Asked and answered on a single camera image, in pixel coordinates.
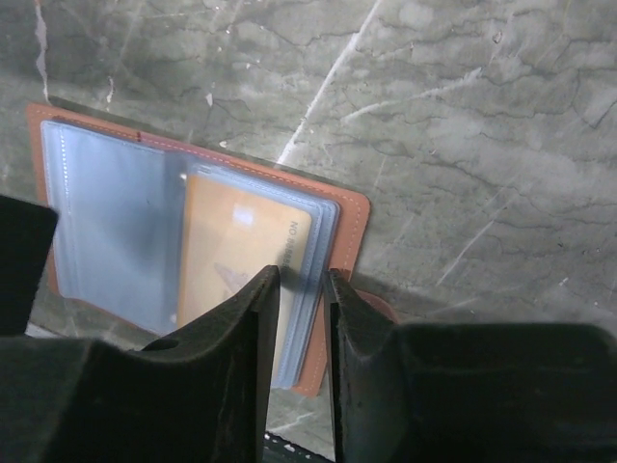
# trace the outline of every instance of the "marble countertop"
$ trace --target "marble countertop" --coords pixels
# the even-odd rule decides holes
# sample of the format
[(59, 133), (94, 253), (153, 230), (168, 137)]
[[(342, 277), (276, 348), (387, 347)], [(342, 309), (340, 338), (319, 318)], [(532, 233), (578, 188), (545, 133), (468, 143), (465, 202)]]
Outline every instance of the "marble countertop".
[[(0, 193), (35, 198), (28, 101), (104, 111), (367, 195), (354, 282), (404, 320), (617, 333), (611, 0), (37, 1), (0, 7)], [(143, 341), (45, 288), (33, 320)], [(325, 392), (271, 402), (332, 455)]]

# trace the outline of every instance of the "white vein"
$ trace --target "white vein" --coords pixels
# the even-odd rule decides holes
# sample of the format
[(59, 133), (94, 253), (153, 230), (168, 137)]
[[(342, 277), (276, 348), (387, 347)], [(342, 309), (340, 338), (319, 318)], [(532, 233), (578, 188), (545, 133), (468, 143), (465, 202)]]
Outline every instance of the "white vein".
[(379, 180), (382, 177), (382, 172), (384, 171), (385, 164), (386, 164), (386, 157), (384, 156), (384, 158), (382, 159), (382, 165), (379, 166), (379, 172), (377, 173), (377, 176), (375, 177), (375, 181), (373, 182), (373, 191), (375, 191), (375, 188), (377, 188), (377, 184), (379, 183)]
[(109, 81), (109, 93), (105, 97), (105, 100), (107, 100), (107, 104), (109, 105), (112, 102), (112, 98), (114, 97), (116, 87), (114, 86), (114, 78), (111, 75), (107, 77), (107, 80)]
[(499, 190), (487, 201), (484, 203), (484, 205), (482, 207), (480, 207), (480, 209), (476, 212), (474, 212), (471, 217), (475, 216), (476, 214), (482, 212), (484, 209), (486, 209), (489, 205), (491, 205), (493, 203), (494, 200), (497, 199), (497, 197), (501, 194), (501, 192), (503, 190), (505, 190), (506, 188), (510, 188), (512, 186), (512, 183), (514, 183), (514, 180), (517, 179), (517, 177), (520, 175), (521, 173), (518, 172), (516, 174), (514, 174), (506, 183), (505, 185), (503, 185), (501, 188), (499, 188)]
[(319, 87), (319, 90), (315, 94), (315, 97), (312, 99), (312, 101), (308, 105), (307, 112), (305, 113), (304, 117), (301, 118), (300, 125), (298, 125), (298, 127), (296, 128), (296, 131), (293, 133), (293, 135), (291, 135), (291, 138), (289, 139), (287, 144), (282, 149), (281, 155), (279, 156), (279, 159), (277, 159), (277, 164), (284, 164), (285, 161), (287, 160), (287, 157), (289, 157), (289, 154), (291, 154), (295, 150), (296, 140), (298, 140), (298, 137), (300, 136), (302, 131), (305, 129), (307, 120), (310, 118), (315, 108), (317, 107), (317, 103), (319, 103), (319, 100), (321, 99), (323, 94), (326, 92), (326, 89), (332, 83), (338, 69), (343, 64), (345, 64), (345, 62), (349, 59), (351, 54), (354, 51), (356, 51), (356, 45), (358, 44), (358, 41), (360, 40), (360, 38), (366, 31), (366, 28), (368, 27), (371, 20), (377, 13), (377, 10), (379, 9), (383, 1), (384, 0), (377, 0), (373, 4), (373, 7), (370, 9), (370, 12), (368, 12), (368, 15), (364, 19), (364, 22), (362, 23), (360, 30), (355, 34), (352, 34), (351, 39), (347, 42), (347, 45), (345, 45), (343, 50), (340, 52), (340, 54), (338, 55), (338, 58), (336, 58), (335, 63), (332, 65), (332, 67), (328, 71), (328, 74), (326, 75), (326, 78), (324, 79), (321, 86)]
[(359, 109), (358, 111), (354, 111), (353, 113), (348, 114), (347, 116), (345, 116), (342, 119), (342, 121), (344, 123), (348, 123), (348, 122), (352, 121), (353, 119), (357, 118), (358, 116), (361, 116), (362, 114), (370, 113), (371, 111), (375, 111), (376, 109), (381, 109), (381, 108), (385, 108), (386, 106), (391, 106), (391, 105), (394, 105), (394, 104), (399, 104), (399, 103), (401, 103), (403, 101), (413, 101), (415, 99), (422, 99), (422, 98), (428, 98), (430, 96), (443, 95), (443, 94), (445, 94), (447, 92), (451, 92), (452, 90), (460, 89), (462, 87), (467, 87), (467, 86), (473, 84), (478, 79), (478, 77), (480, 76), (481, 72), (482, 72), (482, 68), (476, 68), (476, 69), (468, 72), (467, 74), (465, 74), (460, 79), (455, 80), (454, 82), (452, 82), (452, 83), (450, 83), (448, 85), (444, 85), (443, 87), (437, 87), (435, 89), (426, 90), (426, 91), (422, 92), (421, 94), (408, 96), (406, 98), (387, 99), (387, 100), (381, 101), (379, 103), (369, 104), (368, 106), (364, 106), (363, 108)]
[(105, 332), (103, 333), (102, 337), (103, 340), (106, 340), (110, 343), (114, 343), (114, 330), (116, 330), (118, 328), (118, 326), (120, 325), (120, 323), (118, 321), (114, 321), (114, 323), (107, 329), (105, 330)]
[(126, 47), (128, 46), (128, 43), (130, 42), (131, 37), (133, 36), (133, 29), (135, 29), (135, 24), (137, 23), (137, 19), (139, 19), (140, 17), (140, 13), (142, 11), (142, 7), (144, 6), (145, 1), (146, 0), (142, 0), (139, 6), (137, 7), (137, 9), (135, 9), (135, 13), (133, 14), (133, 17), (131, 18), (131, 22), (128, 25), (128, 31), (126, 32), (124, 43), (122, 44), (122, 48), (120, 49), (120, 55), (118, 57), (118, 60), (116, 61), (116, 66), (114, 67), (114, 73), (112, 74), (112, 78), (115, 78), (116, 74), (118, 74), (118, 69), (120, 68), (120, 65), (122, 64), (122, 59), (124, 58)]
[(268, 429), (268, 432), (273, 433), (273, 434), (279, 434), (281, 432), (284, 432), (294, 426), (297, 426), (298, 424), (300, 424), (304, 419), (311, 417), (312, 415), (314, 415), (315, 412), (308, 412), (308, 413), (304, 413), (302, 415), (298, 415), (298, 417), (296, 417), (296, 419), (293, 422), (290, 422), (288, 424), (283, 424), (281, 426), (278, 427), (273, 427), (271, 429)]
[(469, 250), (469, 248), (471, 246), (473, 246), (473, 243), (475, 243), (480, 236), (482, 236), (484, 233), (486, 233), (486, 231), (495, 223), (495, 220), (492, 220), (491, 222), (489, 222), (488, 224), (486, 224), (484, 226), (484, 228), (482, 230), (480, 230), (476, 236), (473, 237), (473, 239), (467, 243), (467, 246), (465, 246), (465, 248), (463, 248), (463, 251), (461, 251), (461, 254), (459, 254), (457, 256), (457, 258), (455, 260), (452, 261), (452, 263), (450, 264), (449, 267), (447, 267), (447, 270), (445, 270), (445, 273), (443, 273), (442, 277), (439, 279), (439, 281), (437, 282), (436, 286), (439, 286), (443, 283), (443, 280), (445, 280), (445, 278), (450, 274), (450, 272), (452, 270), (454, 270), (454, 267), (456, 267), (458, 265), (458, 263), (461, 261), (461, 258), (465, 255), (465, 253)]
[(73, 320), (72, 315), (68, 318), (68, 321), (70, 322), (70, 327), (71, 327), (71, 328), (72, 328), (72, 330), (73, 330), (73, 335), (74, 335), (76, 338), (79, 338), (79, 336), (80, 336), (80, 335), (79, 335), (79, 330), (77, 330), (77, 325), (75, 324), (75, 320)]
[(2, 181), (6, 181), (7, 178), (9, 178), (10, 173), (11, 167), (9, 167), (9, 164), (5, 164), (2, 166), (2, 169), (0, 169), (0, 179), (2, 179)]
[(47, 24), (42, 18), (42, 11), (40, 9), (40, 3), (37, 1), (35, 5), (37, 12), (37, 28), (35, 29), (35, 36), (39, 41), (40, 53), (36, 60), (37, 69), (39, 70), (40, 78), (42, 79), (42, 94), (45, 97), (45, 101), (49, 102), (49, 87), (47, 84), (47, 64), (45, 62), (47, 53)]
[(403, 236), (405, 235), (405, 233), (407, 232), (408, 228), (412, 225), (414, 218), (416, 216), (414, 214), (412, 214), (409, 219), (407, 219), (405, 221), (405, 223), (403, 224), (403, 226), (401, 227), (401, 230), (399, 231), (398, 235), (391, 241), (390, 244), (388, 244), (386, 247), (382, 248), (382, 251), (379, 254), (374, 254), (372, 256), (369, 257), (370, 261), (376, 261), (376, 260), (380, 260), (385, 253), (389, 252), (389, 250), (395, 246), (396, 244), (398, 244), (398, 242), (403, 238)]
[(207, 13), (210, 13), (210, 10), (204, 10), (202, 12), (190, 12), (190, 13), (155, 14), (152, 16), (142, 16), (142, 19), (158, 19), (161, 17), (195, 16), (197, 14), (207, 14)]
[(26, 327), (26, 335), (30, 338), (58, 338), (59, 336), (51, 331), (45, 330), (38, 325), (28, 322)]
[(238, 0), (236, 2), (235, 7), (233, 7), (233, 12), (231, 13), (231, 17), (228, 19), (229, 25), (233, 24), (233, 22), (235, 21), (235, 18), (238, 16), (238, 13), (240, 13), (240, 10), (242, 10), (243, 6), (244, 6), (244, 0)]
[(440, 309), (435, 309), (434, 311), (431, 311), (429, 313), (427, 313), (427, 315), (437, 315), (439, 313), (444, 313), (444, 312), (448, 312), (448, 311), (453, 311), (455, 309), (460, 309), (462, 307), (465, 307), (469, 304), (471, 304), (472, 302), (475, 302), (479, 299), (479, 297), (471, 297), (470, 299), (465, 299), (464, 301), (458, 302), (452, 306), (447, 306), (447, 307), (442, 307)]
[(210, 19), (208, 24), (208, 31), (212, 33), (216, 32), (219, 16), (223, 13), (220, 7), (215, 7), (215, 11), (216, 13), (212, 15), (212, 19)]
[(610, 300), (613, 297), (613, 292), (615, 291), (615, 285), (617, 285), (617, 275), (615, 275), (613, 284), (610, 286), (610, 294), (608, 295), (608, 302), (610, 302)]

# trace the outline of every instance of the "leather cover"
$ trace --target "leather cover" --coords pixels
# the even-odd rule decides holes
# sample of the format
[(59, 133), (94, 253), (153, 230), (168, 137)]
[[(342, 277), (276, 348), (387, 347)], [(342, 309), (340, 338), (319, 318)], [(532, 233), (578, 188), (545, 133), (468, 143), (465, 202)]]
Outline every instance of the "leather cover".
[[(75, 123), (100, 133), (142, 142), (159, 149), (189, 152), (203, 159), (224, 163), (251, 176), (262, 177), (269, 181), (306, 191), (321, 198), (336, 201), (340, 206), (340, 212), (329, 267), (340, 269), (344, 278), (350, 279), (368, 222), (370, 204), (364, 195), (313, 179), (299, 177), (278, 169), (261, 166), (248, 160), (238, 159), (227, 154), (195, 147), (61, 108), (33, 103), (28, 106), (26, 112), (30, 127), (33, 162), (40, 200), (47, 203), (40, 135), (40, 124), (43, 121), (53, 120)], [(52, 289), (57, 290), (58, 285), (53, 253), (50, 254), (49, 258), (49, 284)], [(295, 392), (306, 396), (317, 395), (326, 370), (327, 357), (324, 303), (322, 298), (319, 302), (313, 329), (308, 341), (302, 373), (298, 384), (293, 388)]]
[(388, 304), (385, 300), (383, 300), (381, 297), (376, 296), (375, 294), (371, 294), (370, 292), (360, 291), (359, 289), (356, 289), (356, 292), (364, 302), (370, 304), (371, 307), (377, 312), (385, 315), (394, 323), (398, 323), (400, 321), (398, 319), (398, 315), (396, 314), (392, 306)]

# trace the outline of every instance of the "card logo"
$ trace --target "card logo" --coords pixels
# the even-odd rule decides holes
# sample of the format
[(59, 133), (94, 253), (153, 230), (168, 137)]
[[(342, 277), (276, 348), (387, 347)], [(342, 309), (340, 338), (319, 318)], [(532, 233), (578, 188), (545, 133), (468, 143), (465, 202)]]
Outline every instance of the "card logo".
[(242, 289), (251, 279), (247, 273), (238, 273), (221, 263), (214, 262), (214, 270), (221, 277), (228, 291), (225, 291), (225, 299)]

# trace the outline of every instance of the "card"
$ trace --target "card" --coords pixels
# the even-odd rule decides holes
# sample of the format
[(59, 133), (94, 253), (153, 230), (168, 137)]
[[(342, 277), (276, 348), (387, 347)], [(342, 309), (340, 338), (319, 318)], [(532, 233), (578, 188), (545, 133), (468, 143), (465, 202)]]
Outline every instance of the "card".
[(178, 327), (229, 299), (265, 265), (282, 275), (277, 373), (300, 284), (311, 217), (304, 210), (208, 177), (188, 176)]

